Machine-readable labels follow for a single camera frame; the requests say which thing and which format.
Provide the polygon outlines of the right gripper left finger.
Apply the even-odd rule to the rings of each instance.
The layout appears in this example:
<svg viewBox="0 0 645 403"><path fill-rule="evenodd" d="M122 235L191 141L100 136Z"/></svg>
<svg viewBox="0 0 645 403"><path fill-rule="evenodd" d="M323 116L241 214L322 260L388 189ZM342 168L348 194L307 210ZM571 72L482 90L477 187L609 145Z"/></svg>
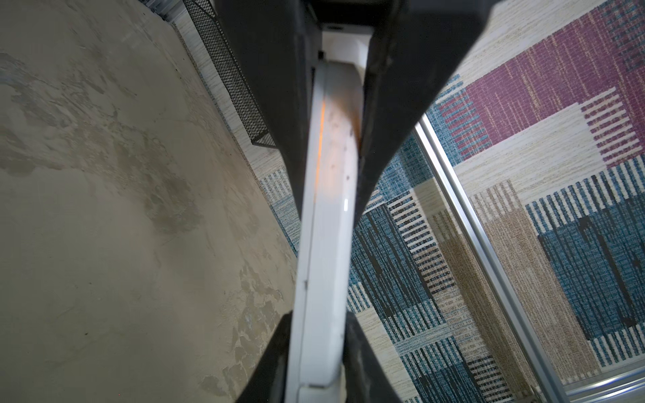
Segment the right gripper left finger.
<svg viewBox="0 0 645 403"><path fill-rule="evenodd" d="M306 1L216 1L218 20L302 207L320 30Z"/></svg>

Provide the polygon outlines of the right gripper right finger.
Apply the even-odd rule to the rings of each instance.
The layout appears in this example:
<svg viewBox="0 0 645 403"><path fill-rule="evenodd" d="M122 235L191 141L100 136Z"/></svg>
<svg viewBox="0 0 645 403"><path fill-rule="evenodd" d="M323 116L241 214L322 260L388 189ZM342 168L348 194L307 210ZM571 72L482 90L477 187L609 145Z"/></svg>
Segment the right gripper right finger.
<svg viewBox="0 0 645 403"><path fill-rule="evenodd" d="M492 1L362 1L374 31L364 77L359 219L382 172L485 29Z"/></svg>

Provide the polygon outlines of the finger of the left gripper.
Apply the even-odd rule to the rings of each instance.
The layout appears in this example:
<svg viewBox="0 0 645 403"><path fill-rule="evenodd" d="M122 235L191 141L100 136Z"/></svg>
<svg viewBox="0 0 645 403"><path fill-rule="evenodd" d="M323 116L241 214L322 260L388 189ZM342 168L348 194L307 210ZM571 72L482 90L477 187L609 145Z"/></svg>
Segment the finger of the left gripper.
<svg viewBox="0 0 645 403"><path fill-rule="evenodd" d="M237 403L282 403L287 381L292 313L282 316Z"/></svg>
<svg viewBox="0 0 645 403"><path fill-rule="evenodd" d="M401 402L352 312L346 315L343 365L346 402Z"/></svg>

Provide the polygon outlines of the white remote control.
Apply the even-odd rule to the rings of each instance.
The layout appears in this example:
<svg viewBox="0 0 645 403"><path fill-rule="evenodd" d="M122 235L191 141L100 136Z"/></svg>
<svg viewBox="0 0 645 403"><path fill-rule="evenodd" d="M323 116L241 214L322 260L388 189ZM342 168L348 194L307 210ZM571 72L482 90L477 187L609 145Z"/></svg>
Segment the white remote control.
<svg viewBox="0 0 645 403"><path fill-rule="evenodd" d="M329 25L322 34L324 57L312 88L286 402L337 402L341 396L363 80L373 31Z"/></svg>

